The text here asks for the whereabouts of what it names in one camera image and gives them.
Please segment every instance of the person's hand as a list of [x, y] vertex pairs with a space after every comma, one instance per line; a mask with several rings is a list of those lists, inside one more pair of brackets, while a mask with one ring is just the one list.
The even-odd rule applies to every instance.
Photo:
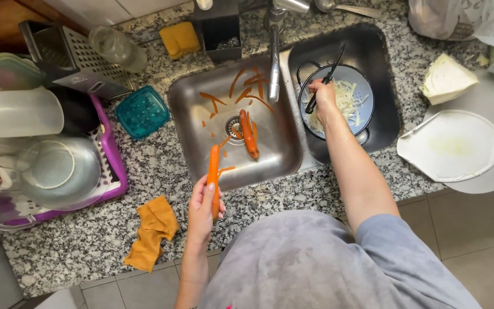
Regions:
[[321, 81], [322, 79], [312, 81], [308, 85], [308, 89], [311, 94], [316, 93], [316, 117], [325, 126], [328, 119], [333, 119], [337, 115], [342, 116], [342, 114], [336, 106], [333, 81], [330, 81], [327, 85]]
[[[194, 186], [192, 197], [188, 203], [188, 234], [187, 240], [197, 245], [207, 245], [211, 237], [213, 226], [211, 204], [215, 196], [215, 184], [207, 184], [207, 175], [203, 176]], [[222, 197], [222, 192], [218, 190], [218, 196]], [[222, 219], [226, 211], [224, 202], [220, 200], [218, 218]]]

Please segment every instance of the faucet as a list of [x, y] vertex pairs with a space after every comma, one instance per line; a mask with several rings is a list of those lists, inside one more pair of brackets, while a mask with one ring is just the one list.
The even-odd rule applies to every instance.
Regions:
[[275, 103], [279, 99], [279, 33], [283, 31], [283, 18], [286, 11], [306, 13], [310, 5], [303, 0], [270, 0], [268, 11], [264, 15], [264, 25], [270, 32], [270, 82], [268, 83], [268, 100]]

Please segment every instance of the gray shirt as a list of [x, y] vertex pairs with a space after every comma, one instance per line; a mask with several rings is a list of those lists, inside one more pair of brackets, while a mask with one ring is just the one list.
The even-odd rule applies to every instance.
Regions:
[[221, 254], [198, 308], [481, 308], [402, 219], [374, 215], [354, 239], [316, 211], [254, 222]]

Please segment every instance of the yellow sponge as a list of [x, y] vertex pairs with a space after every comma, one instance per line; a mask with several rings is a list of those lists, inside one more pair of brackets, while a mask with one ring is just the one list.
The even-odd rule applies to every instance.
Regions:
[[165, 27], [160, 30], [159, 35], [173, 60], [179, 59], [183, 54], [197, 52], [201, 49], [194, 26], [189, 21]]

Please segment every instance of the purple dish rack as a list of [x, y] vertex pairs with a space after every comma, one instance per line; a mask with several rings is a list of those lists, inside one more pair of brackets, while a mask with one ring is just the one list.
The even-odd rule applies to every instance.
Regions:
[[[125, 191], [127, 191], [127, 172], [125, 171], [125, 166], [123, 164], [123, 160], [121, 159], [121, 155], [119, 153], [119, 149], [117, 148], [117, 144], [115, 142], [115, 138], [113, 137], [112, 133], [112, 127], [110, 125], [110, 122], [108, 121], [108, 118], [104, 112], [104, 109], [102, 109], [102, 104], [100, 103], [100, 100], [97, 96], [90, 95], [91, 100], [93, 101], [94, 107], [97, 110], [98, 117], [100, 118], [100, 123], [104, 125], [104, 133], [102, 134], [102, 138], [100, 139], [100, 144], [102, 145], [102, 149], [104, 150], [104, 153], [106, 154], [106, 159], [108, 161], [108, 164], [111, 166], [115, 174], [117, 175], [117, 178], [120, 181], [120, 186], [111, 190], [107, 191], [106, 193], [102, 194], [102, 196], [96, 200], [94, 203], [87, 207], [91, 207], [97, 203], [104, 202], [110, 199], [113, 199], [116, 196], [123, 195]], [[40, 221], [45, 221], [52, 219], [54, 217], [57, 217], [59, 215], [73, 212], [72, 211], [56, 211], [56, 210], [51, 210], [47, 211], [44, 213], [40, 214], [34, 214], [30, 215], [29, 218], [20, 218], [20, 219], [14, 219], [11, 221], [6, 221], [4, 222], [4, 225], [7, 226], [14, 226], [18, 228], [18, 225], [24, 225], [24, 228], [31, 227], [35, 225], [36, 223], [39, 223]]]

